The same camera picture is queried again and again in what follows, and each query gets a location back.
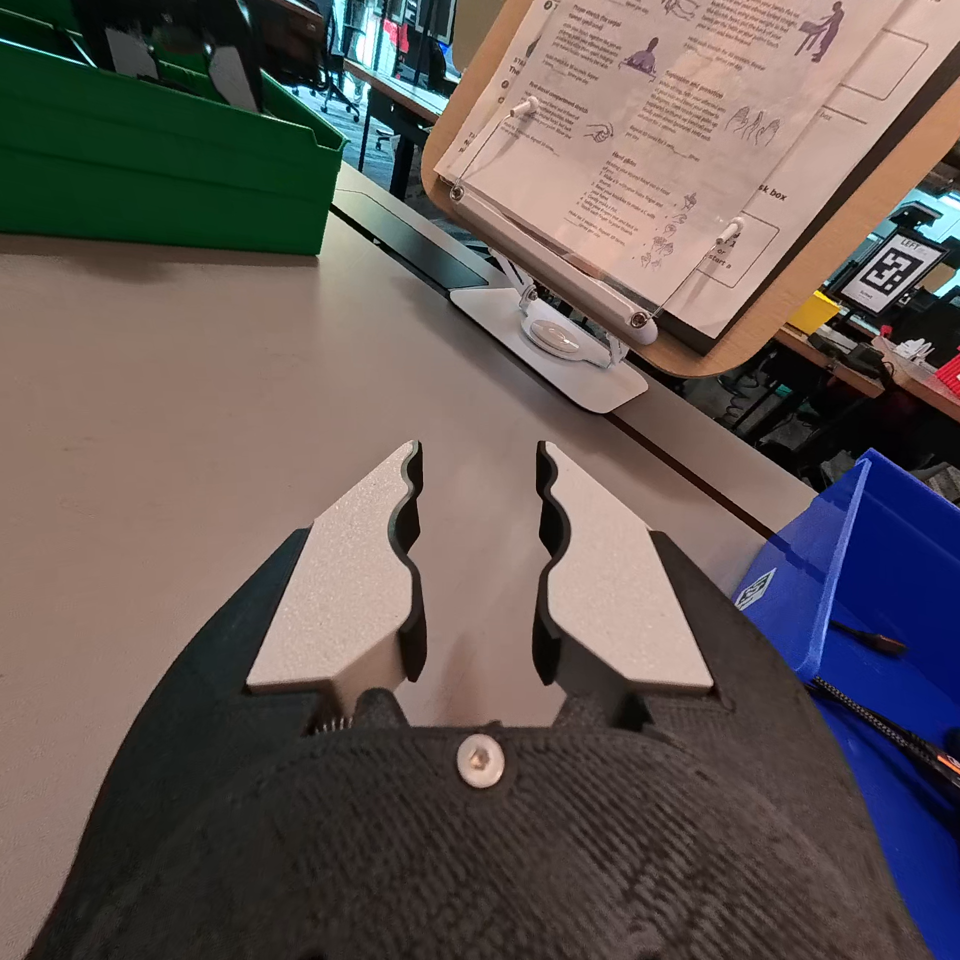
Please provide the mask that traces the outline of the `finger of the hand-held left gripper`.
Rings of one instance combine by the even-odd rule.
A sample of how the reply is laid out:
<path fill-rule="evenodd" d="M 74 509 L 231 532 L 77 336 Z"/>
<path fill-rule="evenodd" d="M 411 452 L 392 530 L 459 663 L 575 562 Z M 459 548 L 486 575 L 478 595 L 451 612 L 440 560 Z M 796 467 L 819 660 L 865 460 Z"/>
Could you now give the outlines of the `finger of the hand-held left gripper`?
<path fill-rule="evenodd" d="M 141 34 L 106 27 L 103 30 L 111 69 L 135 79 L 159 79 L 160 70 Z"/>
<path fill-rule="evenodd" d="M 252 114 L 261 113 L 258 94 L 237 48 L 214 47 L 208 58 L 207 73 L 214 89 L 228 105 Z"/>

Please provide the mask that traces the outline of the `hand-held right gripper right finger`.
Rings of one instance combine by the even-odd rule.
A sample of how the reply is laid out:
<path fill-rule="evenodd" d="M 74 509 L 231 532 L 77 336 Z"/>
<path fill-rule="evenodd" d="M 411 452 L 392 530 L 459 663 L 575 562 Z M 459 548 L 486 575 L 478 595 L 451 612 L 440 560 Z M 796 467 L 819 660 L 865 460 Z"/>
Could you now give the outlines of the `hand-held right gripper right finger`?
<path fill-rule="evenodd" d="M 533 662 L 567 694 L 707 694 L 714 677 L 649 525 L 552 441 L 535 450 Z"/>

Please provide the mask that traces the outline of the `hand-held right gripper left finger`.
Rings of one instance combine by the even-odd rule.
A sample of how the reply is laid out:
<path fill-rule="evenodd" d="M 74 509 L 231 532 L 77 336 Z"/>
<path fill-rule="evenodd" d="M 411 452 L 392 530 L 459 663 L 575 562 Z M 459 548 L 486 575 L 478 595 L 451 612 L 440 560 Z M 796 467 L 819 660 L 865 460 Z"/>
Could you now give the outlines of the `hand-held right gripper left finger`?
<path fill-rule="evenodd" d="M 246 677 L 251 694 L 318 693 L 352 716 L 363 693 L 395 691 L 427 658 L 422 576 L 424 450 L 416 439 L 317 516 Z"/>

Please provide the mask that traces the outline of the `blue plastic bin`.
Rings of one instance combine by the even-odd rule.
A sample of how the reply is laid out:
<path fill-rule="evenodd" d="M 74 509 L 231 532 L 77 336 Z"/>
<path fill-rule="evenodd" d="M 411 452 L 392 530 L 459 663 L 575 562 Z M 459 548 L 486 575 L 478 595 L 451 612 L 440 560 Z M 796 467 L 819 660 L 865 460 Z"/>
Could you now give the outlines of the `blue plastic bin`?
<path fill-rule="evenodd" d="M 875 450 L 771 536 L 732 594 L 805 683 L 821 679 L 958 771 L 958 508 Z M 869 650 L 851 627 L 903 642 Z M 934 958 L 958 958 L 958 787 L 824 696 L 894 882 Z"/>

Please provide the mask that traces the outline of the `black orange-tipped plug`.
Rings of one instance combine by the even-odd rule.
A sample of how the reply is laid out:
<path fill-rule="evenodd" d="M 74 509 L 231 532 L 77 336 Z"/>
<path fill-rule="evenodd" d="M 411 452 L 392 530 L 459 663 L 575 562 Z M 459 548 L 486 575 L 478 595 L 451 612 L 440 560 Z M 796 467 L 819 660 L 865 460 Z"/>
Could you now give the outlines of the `black orange-tipped plug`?
<path fill-rule="evenodd" d="M 904 643 L 884 634 L 869 630 L 861 630 L 844 624 L 836 619 L 829 621 L 829 627 L 835 632 L 855 640 L 865 648 L 887 657 L 899 658 L 906 655 L 909 647 Z"/>

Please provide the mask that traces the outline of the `black office chair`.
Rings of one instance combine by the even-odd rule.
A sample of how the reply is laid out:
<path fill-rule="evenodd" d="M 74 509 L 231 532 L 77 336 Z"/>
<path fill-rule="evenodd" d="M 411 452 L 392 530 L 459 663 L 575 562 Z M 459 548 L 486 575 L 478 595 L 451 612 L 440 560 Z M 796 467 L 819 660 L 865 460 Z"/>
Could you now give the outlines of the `black office chair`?
<path fill-rule="evenodd" d="M 330 101 L 339 102 L 353 124 L 361 121 L 360 94 L 351 98 L 343 90 L 347 61 L 352 61 L 358 42 L 366 35 L 369 3 L 361 1 L 299 1 L 298 4 L 321 20 L 309 28 L 319 41 L 319 90 L 311 88 L 321 114 L 330 112 Z"/>

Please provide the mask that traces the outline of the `green plastic bin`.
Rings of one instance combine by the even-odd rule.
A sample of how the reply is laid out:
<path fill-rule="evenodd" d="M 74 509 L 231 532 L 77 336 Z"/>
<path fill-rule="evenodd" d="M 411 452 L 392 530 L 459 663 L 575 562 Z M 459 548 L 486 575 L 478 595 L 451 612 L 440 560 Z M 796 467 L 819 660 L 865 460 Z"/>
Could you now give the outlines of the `green plastic bin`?
<path fill-rule="evenodd" d="M 97 67 L 72 2 L 2 2 L 3 234 L 313 256 L 346 138 L 263 70 L 290 6 L 240 2 L 261 112 L 227 104 L 210 49 L 150 44 L 160 78 Z"/>

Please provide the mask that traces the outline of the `grey desk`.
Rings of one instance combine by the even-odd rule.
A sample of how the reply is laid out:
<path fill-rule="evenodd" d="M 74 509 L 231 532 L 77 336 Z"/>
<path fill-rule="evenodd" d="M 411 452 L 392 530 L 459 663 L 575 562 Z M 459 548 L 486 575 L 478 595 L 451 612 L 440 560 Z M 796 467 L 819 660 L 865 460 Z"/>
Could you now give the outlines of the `grey desk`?
<path fill-rule="evenodd" d="M 450 98 L 349 58 L 343 62 L 343 67 L 354 80 L 368 87 L 357 170 L 363 170 L 371 126 L 376 121 L 399 138 L 393 154 L 389 192 L 405 201 L 415 151 L 426 148 L 427 139 Z"/>

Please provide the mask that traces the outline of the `yellow plastic bin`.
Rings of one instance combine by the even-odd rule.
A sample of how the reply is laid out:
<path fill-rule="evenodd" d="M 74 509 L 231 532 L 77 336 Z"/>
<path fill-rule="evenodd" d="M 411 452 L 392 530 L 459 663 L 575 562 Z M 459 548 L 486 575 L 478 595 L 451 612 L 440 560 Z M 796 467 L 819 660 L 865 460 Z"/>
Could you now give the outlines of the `yellow plastic bin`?
<path fill-rule="evenodd" d="M 809 337 L 834 319 L 840 309 L 840 303 L 817 290 L 798 306 L 786 320 L 785 325 Z"/>

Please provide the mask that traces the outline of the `wooden desk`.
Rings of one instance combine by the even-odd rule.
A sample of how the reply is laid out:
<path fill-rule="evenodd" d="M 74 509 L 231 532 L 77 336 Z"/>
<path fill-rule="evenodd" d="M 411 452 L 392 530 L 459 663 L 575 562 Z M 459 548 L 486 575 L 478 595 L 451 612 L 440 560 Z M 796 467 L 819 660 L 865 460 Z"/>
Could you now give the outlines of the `wooden desk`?
<path fill-rule="evenodd" d="M 786 347 L 794 354 L 798 354 L 815 366 L 826 370 L 829 374 L 857 390 L 858 393 L 869 399 L 881 395 L 882 382 L 861 374 L 838 360 L 833 359 L 810 344 L 807 335 L 791 326 L 784 326 L 777 330 L 771 340 L 780 346 Z M 875 338 L 872 344 L 882 351 L 885 363 L 892 371 L 890 377 L 894 388 L 915 399 L 924 406 L 946 416 L 954 424 L 959 423 L 959 398 L 947 385 L 934 374 L 927 374 L 919 366 L 908 362 L 905 358 L 895 354 L 889 344 L 882 338 Z"/>

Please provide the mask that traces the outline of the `wooden document stand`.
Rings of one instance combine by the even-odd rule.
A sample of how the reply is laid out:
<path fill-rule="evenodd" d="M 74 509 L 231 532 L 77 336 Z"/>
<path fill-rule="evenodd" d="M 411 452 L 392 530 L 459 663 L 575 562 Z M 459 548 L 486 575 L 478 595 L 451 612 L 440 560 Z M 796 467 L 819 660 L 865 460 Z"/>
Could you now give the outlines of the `wooden document stand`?
<path fill-rule="evenodd" d="M 507 242 L 487 234 L 484 225 L 454 201 L 458 191 L 449 193 L 433 172 L 439 153 L 461 129 L 530 3 L 504 3 L 429 134 L 421 178 L 432 202 L 481 239 L 507 275 L 507 286 L 452 291 L 454 306 L 588 412 L 612 412 L 647 390 L 644 377 L 627 364 L 630 352 L 681 378 L 722 374 L 746 360 L 786 323 L 861 234 L 958 139 L 957 79 L 819 230 L 807 234 L 793 259 L 726 334 L 702 353 L 670 330 L 661 330 L 654 313 L 619 297 L 616 289 L 591 285 L 592 273 L 574 270 L 549 250 L 535 257 L 533 242 L 514 234 L 510 223 L 505 226 Z"/>

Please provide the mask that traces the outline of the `printed paper sheet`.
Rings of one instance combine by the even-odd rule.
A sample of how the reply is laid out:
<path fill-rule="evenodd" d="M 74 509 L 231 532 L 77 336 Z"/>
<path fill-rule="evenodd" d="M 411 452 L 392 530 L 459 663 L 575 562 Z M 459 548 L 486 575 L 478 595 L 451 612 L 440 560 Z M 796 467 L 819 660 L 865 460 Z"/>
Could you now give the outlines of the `printed paper sheet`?
<path fill-rule="evenodd" d="M 434 162 L 707 353 L 958 80 L 958 2 L 531 2 Z"/>

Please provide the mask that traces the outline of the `black and white tag sign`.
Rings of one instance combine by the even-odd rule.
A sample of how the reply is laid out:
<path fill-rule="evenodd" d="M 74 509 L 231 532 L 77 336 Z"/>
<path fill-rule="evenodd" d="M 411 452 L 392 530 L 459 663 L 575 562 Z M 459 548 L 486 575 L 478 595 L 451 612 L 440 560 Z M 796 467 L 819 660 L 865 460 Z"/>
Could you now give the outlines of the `black and white tag sign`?
<path fill-rule="evenodd" d="M 843 306 L 879 319 L 950 253 L 945 244 L 898 227 L 831 294 Z"/>

